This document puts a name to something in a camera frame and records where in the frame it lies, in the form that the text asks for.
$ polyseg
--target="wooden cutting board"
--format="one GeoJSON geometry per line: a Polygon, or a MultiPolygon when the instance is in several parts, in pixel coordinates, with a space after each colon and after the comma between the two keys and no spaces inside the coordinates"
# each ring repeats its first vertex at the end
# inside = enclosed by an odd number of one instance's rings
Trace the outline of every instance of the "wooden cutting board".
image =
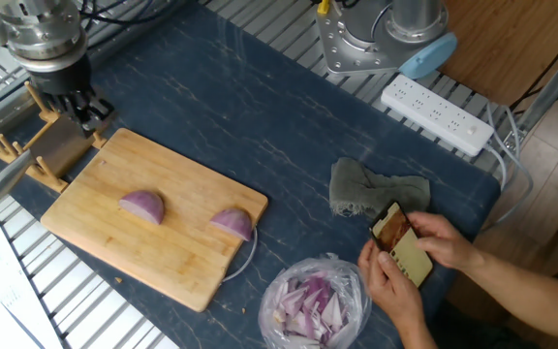
{"type": "Polygon", "coordinates": [[[196,311],[204,311],[242,240],[208,224],[229,207],[257,223],[268,199],[126,129],[119,129],[41,222],[54,234],[196,311]],[[135,190],[157,193],[155,225],[121,209],[135,190]]]}

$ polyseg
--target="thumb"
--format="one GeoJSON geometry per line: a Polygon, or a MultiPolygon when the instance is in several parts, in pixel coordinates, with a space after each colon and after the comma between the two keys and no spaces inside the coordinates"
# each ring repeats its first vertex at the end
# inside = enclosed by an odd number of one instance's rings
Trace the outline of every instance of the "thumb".
{"type": "Polygon", "coordinates": [[[380,264],[380,268],[383,269],[388,279],[391,281],[391,284],[394,284],[400,278],[405,277],[395,261],[393,261],[387,252],[381,252],[378,255],[378,263],[380,264]]]}
{"type": "Polygon", "coordinates": [[[443,252],[449,250],[450,241],[442,238],[420,238],[415,246],[425,252],[443,252]]]}

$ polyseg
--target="chopped red onion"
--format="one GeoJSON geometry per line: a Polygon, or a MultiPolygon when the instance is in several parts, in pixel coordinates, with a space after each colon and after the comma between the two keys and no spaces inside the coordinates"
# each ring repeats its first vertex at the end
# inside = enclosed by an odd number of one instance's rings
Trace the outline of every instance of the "chopped red onion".
{"type": "Polygon", "coordinates": [[[290,341],[287,348],[332,348],[346,335],[347,308],[325,277],[325,272],[315,272],[300,285],[293,278],[279,286],[273,317],[290,341]]]}

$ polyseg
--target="red onion half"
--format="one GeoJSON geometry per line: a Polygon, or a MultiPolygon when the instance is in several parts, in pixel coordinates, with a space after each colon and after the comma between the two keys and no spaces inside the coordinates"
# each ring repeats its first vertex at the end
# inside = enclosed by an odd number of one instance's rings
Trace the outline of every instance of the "red onion half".
{"type": "Polygon", "coordinates": [[[150,223],[161,224],[165,208],[161,198],[147,190],[138,190],[125,195],[118,202],[124,210],[150,223]]]}
{"type": "Polygon", "coordinates": [[[242,209],[224,209],[210,219],[210,224],[245,241],[251,239],[251,232],[253,231],[251,218],[242,209]]]}

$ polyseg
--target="onion pieces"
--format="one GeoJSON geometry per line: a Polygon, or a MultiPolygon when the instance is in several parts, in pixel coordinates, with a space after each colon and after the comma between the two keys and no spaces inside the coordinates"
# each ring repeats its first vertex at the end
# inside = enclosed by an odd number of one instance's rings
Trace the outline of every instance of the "onion pieces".
{"type": "Polygon", "coordinates": [[[245,241],[251,239],[251,232],[253,231],[251,218],[242,209],[224,209],[210,219],[210,224],[245,241]]]}
{"type": "Polygon", "coordinates": [[[279,287],[273,318],[290,342],[287,347],[333,348],[350,327],[347,308],[325,277],[313,273],[302,283],[293,278],[279,287]]]}
{"type": "Polygon", "coordinates": [[[147,190],[138,190],[125,195],[118,202],[124,210],[150,223],[161,224],[165,208],[161,198],[147,190]]]}

